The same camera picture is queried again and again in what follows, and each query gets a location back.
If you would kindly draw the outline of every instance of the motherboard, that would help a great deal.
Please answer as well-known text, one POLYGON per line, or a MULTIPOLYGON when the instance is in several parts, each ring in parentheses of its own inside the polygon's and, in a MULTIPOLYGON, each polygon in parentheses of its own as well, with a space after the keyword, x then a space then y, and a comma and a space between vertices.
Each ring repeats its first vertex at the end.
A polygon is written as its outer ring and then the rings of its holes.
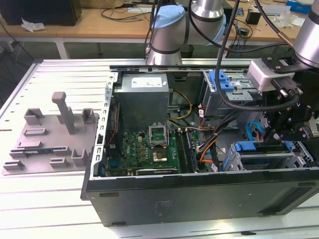
POLYGON ((106 175, 134 176, 197 171, 197 132, 166 130, 165 127, 162 129, 124 132, 122 153, 107 159, 106 175))

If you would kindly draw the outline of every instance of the label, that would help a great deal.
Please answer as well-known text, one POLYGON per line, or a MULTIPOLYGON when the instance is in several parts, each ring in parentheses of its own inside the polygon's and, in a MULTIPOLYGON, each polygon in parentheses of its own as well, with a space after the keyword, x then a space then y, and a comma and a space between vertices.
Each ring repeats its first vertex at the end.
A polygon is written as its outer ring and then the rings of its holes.
POLYGON ((240 83, 239 83, 239 82, 236 82, 236 81, 231 82, 231 84, 232 84, 233 86, 240 86, 240 83))
POLYGON ((204 118, 204 110, 198 110, 199 117, 204 118))
POLYGON ((39 153, 38 151, 25 151, 24 153, 39 153))
POLYGON ((132 79, 132 88, 145 87, 162 87, 161 77, 134 77, 132 79))
POLYGON ((218 172, 218 168, 216 167, 216 165, 215 164, 211 164, 211 169, 216 173, 216 172, 218 172))

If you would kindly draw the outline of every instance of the metal workbench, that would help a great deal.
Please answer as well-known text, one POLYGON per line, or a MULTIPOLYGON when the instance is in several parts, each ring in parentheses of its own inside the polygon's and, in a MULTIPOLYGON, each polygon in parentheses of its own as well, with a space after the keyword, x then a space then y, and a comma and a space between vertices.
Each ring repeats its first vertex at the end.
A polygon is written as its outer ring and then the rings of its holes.
MULTIPOLYGON (((250 60, 225 60, 247 65, 250 60)), ((0 110, 0 156, 8 159, 25 120, 27 108, 57 114, 54 91, 65 91, 74 113, 99 113, 110 64, 143 65, 142 60, 45 60, 33 64, 0 110)), ((215 60, 185 63, 212 64, 215 60)), ((0 238, 319 238, 319 195, 285 216, 105 228, 89 201, 81 201, 84 171, 0 175, 0 238)))

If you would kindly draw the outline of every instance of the ram slot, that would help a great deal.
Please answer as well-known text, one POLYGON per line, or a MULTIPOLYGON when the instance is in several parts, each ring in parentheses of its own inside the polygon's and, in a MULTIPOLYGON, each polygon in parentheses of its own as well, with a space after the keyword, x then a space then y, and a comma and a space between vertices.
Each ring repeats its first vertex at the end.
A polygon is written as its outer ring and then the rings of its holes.
POLYGON ((181 173, 188 173, 181 132, 175 130, 175 139, 181 173))

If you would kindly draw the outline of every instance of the desk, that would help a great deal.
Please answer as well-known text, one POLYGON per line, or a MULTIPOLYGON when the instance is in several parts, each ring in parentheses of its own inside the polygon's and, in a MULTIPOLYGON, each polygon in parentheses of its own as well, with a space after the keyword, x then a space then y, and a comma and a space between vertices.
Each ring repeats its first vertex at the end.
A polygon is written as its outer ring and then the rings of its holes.
MULTIPOLYGON (((216 59, 196 61, 203 65, 216 64, 216 59)), ((234 65, 234 62, 247 65, 250 59, 225 59, 222 66, 234 65)), ((144 60, 127 59, 125 63, 144 65, 144 60)), ((33 64, 0 110, 0 163, 7 159, 20 135, 27 108, 40 107, 44 115, 58 114, 55 104, 46 104, 54 91, 66 92, 67 106, 74 113, 80 113, 83 108, 93 108, 99 113, 106 79, 96 76, 105 75, 110 64, 121 65, 123 60, 45 60, 33 64), (33 78, 52 74, 56 77, 46 78, 45 84, 33 78)), ((248 239, 308 239, 319 235, 319 194, 285 216, 105 228, 90 201, 80 200, 83 178, 84 171, 0 174, 0 238, 243 238, 243 231, 256 233, 248 239)))
MULTIPOLYGON (((241 2, 239 6, 246 10, 250 5, 241 2)), ((238 16, 239 20, 245 21, 247 11, 244 12, 245 16, 238 16)), ((112 17, 126 17, 135 14, 136 13, 130 12, 115 12, 112 17)), ((5 27, 18 41, 55 42, 61 59, 68 59, 68 52, 64 46, 65 42, 143 43, 149 27, 149 22, 145 19, 143 21, 127 23, 111 21, 102 18, 99 9, 89 8, 82 9, 81 18, 75 26, 47 25, 46 30, 33 33, 24 30, 20 25, 8 26, 5 24, 5 27)), ((264 45, 270 42, 281 41, 273 30, 266 25, 266 22, 262 17, 259 24, 256 26, 252 25, 252 28, 254 29, 254 33, 247 45, 264 45)), ((291 39, 295 39, 299 29, 300 27, 295 26, 292 29, 285 28, 283 29, 283 32, 291 39)), ((231 44, 231 40, 234 39, 234 37, 235 34, 232 33, 229 37, 228 45, 231 44)), ((12 39, 0 27, 0 41, 11 40, 12 39)))

